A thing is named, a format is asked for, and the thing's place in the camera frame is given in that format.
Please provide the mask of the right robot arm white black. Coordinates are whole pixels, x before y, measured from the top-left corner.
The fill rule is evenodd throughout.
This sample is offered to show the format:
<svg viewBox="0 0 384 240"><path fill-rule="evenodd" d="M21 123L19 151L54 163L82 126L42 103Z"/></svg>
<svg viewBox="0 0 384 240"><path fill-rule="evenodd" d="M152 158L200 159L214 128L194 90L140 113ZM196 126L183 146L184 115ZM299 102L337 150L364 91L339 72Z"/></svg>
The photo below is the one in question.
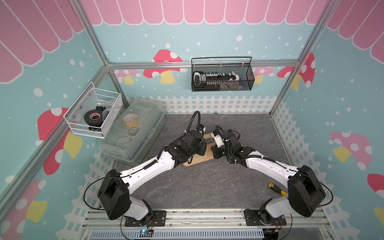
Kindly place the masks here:
<svg viewBox="0 0 384 240"><path fill-rule="evenodd" d="M323 200L328 187L318 180L310 167L290 166L251 147L242 146L236 132L225 131L218 125L215 126L212 137L216 142L213 147L215 159L226 157L230 164L259 171L288 189L286 195L269 199L259 208L257 217L262 225L272 225L278 218L293 213L311 217L318 207L324 206Z"/></svg>

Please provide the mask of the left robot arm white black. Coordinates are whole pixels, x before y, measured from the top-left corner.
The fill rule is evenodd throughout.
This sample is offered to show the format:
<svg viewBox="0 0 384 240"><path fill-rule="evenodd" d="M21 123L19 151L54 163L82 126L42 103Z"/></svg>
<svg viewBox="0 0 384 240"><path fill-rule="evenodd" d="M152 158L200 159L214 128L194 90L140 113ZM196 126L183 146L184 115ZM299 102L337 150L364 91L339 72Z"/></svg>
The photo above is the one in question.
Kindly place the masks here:
<svg viewBox="0 0 384 240"><path fill-rule="evenodd" d="M195 111L191 119L197 120L196 128L193 129L189 123L183 135L165 145L154 158L126 171L117 172L113 169L100 179L102 184L97 197L110 220L126 218L143 226L153 219L154 211L149 204L145 200L135 199L132 193L156 176L184 163L191 163L194 155L205 154L207 142L201 113Z"/></svg>

